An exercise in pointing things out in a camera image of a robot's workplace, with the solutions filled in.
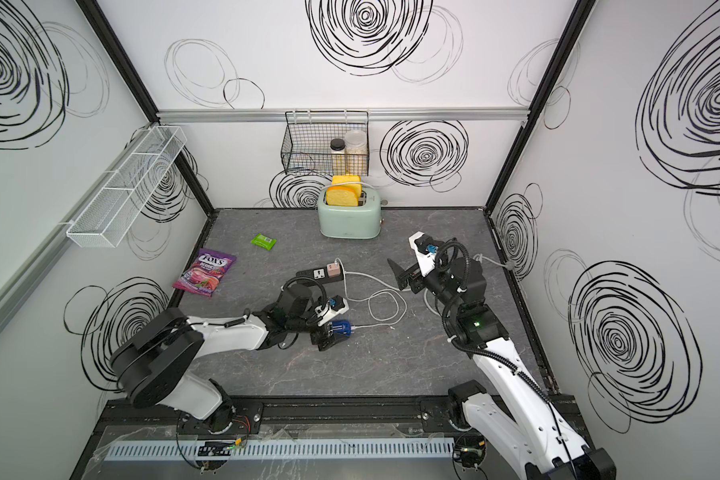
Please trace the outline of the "black power strip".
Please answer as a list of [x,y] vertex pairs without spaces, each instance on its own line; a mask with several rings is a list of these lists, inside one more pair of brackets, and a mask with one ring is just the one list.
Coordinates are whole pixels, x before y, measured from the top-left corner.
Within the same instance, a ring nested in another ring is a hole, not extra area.
[[295,274],[296,277],[307,277],[310,278],[320,284],[330,284],[330,283],[336,283],[336,282],[342,282],[344,280],[344,270],[343,275],[338,278],[328,278],[326,276],[326,265],[316,267],[313,269],[307,269],[307,270],[301,270],[298,271]]

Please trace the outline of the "pink USB charger adapter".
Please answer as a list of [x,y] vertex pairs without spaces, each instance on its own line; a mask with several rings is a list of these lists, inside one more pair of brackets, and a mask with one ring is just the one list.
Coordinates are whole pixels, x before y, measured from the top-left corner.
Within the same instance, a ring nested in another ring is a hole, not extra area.
[[326,276],[328,278],[338,278],[343,275],[343,269],[338,261],[334,261],[326,265]]

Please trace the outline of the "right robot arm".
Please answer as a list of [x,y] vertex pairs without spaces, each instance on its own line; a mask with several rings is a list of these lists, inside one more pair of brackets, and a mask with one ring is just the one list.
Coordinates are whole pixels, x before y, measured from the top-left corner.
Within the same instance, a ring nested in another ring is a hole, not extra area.
[[452,421],[474,429],[521,479],[613,479],[610,455],[575,431],[532,378],[510,335],[486,302],[480,263],[457,239],[416,232],[408,239],[416,262],[390,267],[400,289],[427,291],[442,303],[448,342],[469,356],[496,389],[496,403],[477,382],[449,392]]

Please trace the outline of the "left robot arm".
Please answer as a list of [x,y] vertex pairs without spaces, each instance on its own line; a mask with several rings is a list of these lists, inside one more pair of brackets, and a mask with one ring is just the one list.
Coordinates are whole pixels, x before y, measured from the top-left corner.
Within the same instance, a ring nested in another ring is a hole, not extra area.
[[349,338],[351,325],[342,319],[348,311],[344,297],[330,297],[316,280],[294,277],[275,302],[238,317],[205,319],[168,308],[122,344],[109,365],[133,407],[170,407],[221,434],[241,418],[218,382],[189,371],[194,360],[266,350],[300,334],[324,351]]

